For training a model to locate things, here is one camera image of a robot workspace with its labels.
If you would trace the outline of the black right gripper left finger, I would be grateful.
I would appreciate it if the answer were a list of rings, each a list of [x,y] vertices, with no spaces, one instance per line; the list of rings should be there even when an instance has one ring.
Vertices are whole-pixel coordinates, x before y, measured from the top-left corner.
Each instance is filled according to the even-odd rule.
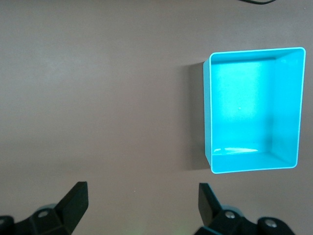
[[[25,220],[15,222],[0,217],[2,235],[70,235],[88,209],[88,183],[77,182],[54,207],[37,210]]]

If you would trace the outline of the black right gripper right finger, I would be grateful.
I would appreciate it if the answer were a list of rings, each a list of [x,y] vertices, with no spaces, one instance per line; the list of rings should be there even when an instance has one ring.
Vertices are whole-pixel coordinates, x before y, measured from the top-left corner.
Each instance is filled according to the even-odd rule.
[[[237,208],[223,207],[208,183],[199,184],[198,209],[203,226],[197,235],[293,235],[282,220],[261,217],[257,223],[247,220]]]

